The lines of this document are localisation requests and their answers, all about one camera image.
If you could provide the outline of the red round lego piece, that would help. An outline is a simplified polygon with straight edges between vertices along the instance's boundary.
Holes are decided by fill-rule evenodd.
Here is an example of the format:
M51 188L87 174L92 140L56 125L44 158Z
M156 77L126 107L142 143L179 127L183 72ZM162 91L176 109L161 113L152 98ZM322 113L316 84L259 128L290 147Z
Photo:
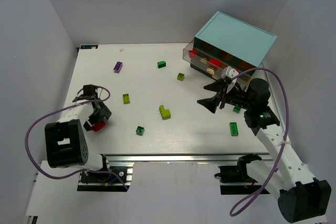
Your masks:
M102 128L104 128L106 125L105 121L98 122L94 124L91 128L94 132L100 131Z

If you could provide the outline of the transparent drawer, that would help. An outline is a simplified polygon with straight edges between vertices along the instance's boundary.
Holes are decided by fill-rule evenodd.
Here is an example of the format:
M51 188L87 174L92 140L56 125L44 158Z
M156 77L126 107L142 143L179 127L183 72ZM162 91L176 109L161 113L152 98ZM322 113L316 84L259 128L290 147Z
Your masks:
M194 58L190 58L188 56L188 51L192 49L195 49L197 53L197 56ZM212 65L209 62L211 58L220 60L223 63L222 67L219 68L215 65ZM217 49L205 42L201 43L199 47L194 47L193 41L187 44L187 46L183 49L183 59L190 64L191 68L214 80L219 79L223 69L228 66L237 69L239 73L254 67L248 62L241 60L223 50Z

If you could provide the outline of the small red lego brick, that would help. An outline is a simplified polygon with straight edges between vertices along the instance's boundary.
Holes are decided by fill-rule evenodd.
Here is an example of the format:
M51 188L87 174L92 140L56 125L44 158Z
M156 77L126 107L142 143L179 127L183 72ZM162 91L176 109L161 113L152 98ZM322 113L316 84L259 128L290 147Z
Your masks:
M188 51L188 56L189 56L190 58L194 58L194 57L196 57L196 56L197 56L196 50L195 50L195 49L189 50L189 51Z

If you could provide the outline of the red long lego brick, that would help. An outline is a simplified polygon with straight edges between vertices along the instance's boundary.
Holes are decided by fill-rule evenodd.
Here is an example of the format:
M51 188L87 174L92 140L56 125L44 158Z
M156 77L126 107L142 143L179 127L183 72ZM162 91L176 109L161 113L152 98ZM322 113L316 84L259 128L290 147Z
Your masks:
M217 59L215 59L215 58L211 58L211 59L209 60L209 62L210 62L212 65L215 65L215 66L217 66L217 67L219 67L219 68L221 68L221 67L222 67L222 64L223 64L220 60L217 60Z

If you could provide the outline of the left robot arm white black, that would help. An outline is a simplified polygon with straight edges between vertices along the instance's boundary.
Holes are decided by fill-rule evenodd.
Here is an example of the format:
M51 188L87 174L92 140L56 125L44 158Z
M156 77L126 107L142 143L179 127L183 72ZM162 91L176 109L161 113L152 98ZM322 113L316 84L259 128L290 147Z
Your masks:
M89 150L84 134L103 129L112 115L99 98L99 88L84 85L72 101L75 106L57 122L45 126L47 161L51 168L107 170L106 157Z

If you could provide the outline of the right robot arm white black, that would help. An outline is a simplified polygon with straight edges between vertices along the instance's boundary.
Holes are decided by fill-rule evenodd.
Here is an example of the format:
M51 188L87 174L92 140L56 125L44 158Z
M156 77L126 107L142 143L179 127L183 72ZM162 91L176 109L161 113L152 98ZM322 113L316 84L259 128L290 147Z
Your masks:
M243 91L239 84L226 77L204 86L204 89L216 94L198 100L198 104L212 113L226 103L245 109L247 126L275 162L275 173L268 179L271 169L258 155L248 154L239 158L236 175L259 183L268 181L265 189L274 196L282 216L289 223L323 216L331 186L326 180L318 180L305 167L292 145L283 140L280 121L268 105L270 91L267 81L254 78Z

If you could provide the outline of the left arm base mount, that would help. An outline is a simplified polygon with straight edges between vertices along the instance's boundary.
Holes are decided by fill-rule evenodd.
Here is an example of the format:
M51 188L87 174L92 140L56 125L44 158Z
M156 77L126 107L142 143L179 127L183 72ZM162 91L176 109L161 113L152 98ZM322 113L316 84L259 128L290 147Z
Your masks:
M112 174L81 173L77 191L82 192L127 192L131 185L133 163L112 162L110 170L117 174L127 188Z

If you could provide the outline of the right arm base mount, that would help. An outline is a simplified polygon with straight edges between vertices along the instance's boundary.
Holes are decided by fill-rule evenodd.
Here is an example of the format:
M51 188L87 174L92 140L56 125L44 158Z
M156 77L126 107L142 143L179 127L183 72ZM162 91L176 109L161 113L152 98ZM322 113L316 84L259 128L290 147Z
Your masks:
M219 166L219 173L214 175L220 181L221 195L249 195L260 189L258 181L247 175L246 165L252 161L262 161L257 154L241 156L236 165Z

